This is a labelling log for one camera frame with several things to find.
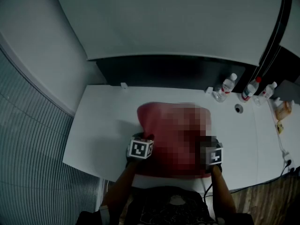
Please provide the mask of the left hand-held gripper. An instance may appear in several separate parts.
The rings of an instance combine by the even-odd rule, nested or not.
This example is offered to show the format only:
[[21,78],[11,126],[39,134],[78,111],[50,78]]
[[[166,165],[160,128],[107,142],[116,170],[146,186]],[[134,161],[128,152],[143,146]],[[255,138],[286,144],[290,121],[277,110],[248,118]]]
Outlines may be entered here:
[[143,132],[132,135],[130,144],[127,147],[127,158],[147,159],[152,155],[154,147],[153,134],[143,138]]

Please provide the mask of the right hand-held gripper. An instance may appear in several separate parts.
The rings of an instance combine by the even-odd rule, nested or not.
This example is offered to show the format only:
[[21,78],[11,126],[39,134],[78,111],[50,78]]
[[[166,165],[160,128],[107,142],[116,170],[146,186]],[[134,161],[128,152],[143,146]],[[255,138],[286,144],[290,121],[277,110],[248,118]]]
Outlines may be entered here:
[[217,166],[222,172],[224,149],[222,143],[214,136],[206,136],[200,144],[201,168],[205,173],[211,173],[213,166]]

